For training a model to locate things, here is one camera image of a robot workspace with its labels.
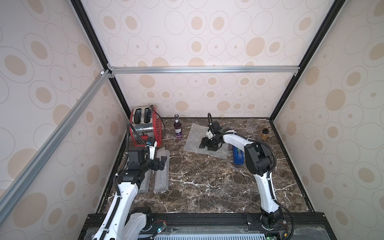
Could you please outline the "stack of bubble wrap sheets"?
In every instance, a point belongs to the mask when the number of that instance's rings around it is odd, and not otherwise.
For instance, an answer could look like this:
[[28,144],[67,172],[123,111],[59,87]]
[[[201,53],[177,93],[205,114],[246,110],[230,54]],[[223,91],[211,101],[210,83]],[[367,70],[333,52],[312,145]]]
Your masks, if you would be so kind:
[[217,151],[209,151],[207,148],[200,149],[201,140],[203,137],[206,137],[206,132],[208,127],[200,126],[195,123],[192,124],[189,135],[187,137],[184,150],[188,152],[193,152],[197,154],[209,155],[219,159],[226,160],[229,153],[229,144],[223,144],[220,149]]

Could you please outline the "bubble wrap sheet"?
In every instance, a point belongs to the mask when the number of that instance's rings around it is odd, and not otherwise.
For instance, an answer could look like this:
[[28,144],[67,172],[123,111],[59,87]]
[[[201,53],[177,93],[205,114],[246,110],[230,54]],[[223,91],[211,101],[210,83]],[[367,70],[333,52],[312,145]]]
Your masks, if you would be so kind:
[[147,193],[149,191],[151,173],[152,173],[151,170],[148,170],[145,173],[145,178],[141,182],[141,186],[139,188],[139,194],[144,194],[144,193]]
[[165,193],[169,190],[169,171],[170,171],[170,151],[161,148],[157,152],[157,158],[166,157],[165,167],[158,170],[155,177],[154,192],[156,194]]

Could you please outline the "blue tape dispenser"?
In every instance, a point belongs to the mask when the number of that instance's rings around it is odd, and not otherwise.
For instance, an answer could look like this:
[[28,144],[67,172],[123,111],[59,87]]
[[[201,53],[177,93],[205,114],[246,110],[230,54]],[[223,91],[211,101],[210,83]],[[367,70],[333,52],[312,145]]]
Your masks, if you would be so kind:
[[244,152],[233,146],[233,162],[235,165],[243,165],[245,162]]

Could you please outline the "purple bottle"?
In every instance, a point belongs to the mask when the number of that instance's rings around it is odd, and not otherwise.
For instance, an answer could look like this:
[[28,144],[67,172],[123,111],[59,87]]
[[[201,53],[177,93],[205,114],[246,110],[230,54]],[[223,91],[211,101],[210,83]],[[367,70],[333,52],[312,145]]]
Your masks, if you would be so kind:
[[180,116],[178,114],[175,115],[174,130],[175,130],[176,139],[181,140],[183,138],[182,123],[180,121]]

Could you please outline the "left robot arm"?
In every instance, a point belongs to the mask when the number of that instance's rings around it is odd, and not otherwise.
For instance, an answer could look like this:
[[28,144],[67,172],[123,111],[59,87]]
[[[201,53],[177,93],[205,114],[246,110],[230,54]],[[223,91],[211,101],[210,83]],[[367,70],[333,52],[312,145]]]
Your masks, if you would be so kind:
[[149,208],[136,208],[130,213],[132,203],[150,171],[164,171],[169,167],[170,153],[161,149],[157,154],[153,147],[135,147],[127,153],[127,163],[113,181],[116,193],[112,205],[94,240],[138,240],[141,232],[155,230],[152,240],[163,231],[164,220],[154,221]]

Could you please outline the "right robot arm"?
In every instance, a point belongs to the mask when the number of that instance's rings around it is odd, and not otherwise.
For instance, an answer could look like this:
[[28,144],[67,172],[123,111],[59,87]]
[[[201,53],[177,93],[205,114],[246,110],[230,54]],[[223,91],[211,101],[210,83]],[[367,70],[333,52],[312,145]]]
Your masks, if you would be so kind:
[[246,167],[255,177],[261,196],[260,222],[265,229],[273,229],[283,218],[283,212],[277,203],[272,182],[272,172],[277,164],[272,148],[263,141],[245,138],[234,130],[223,130],[217,121],[209,118],[208,130],[199,148],[217,151],[224,143],[244,153]]

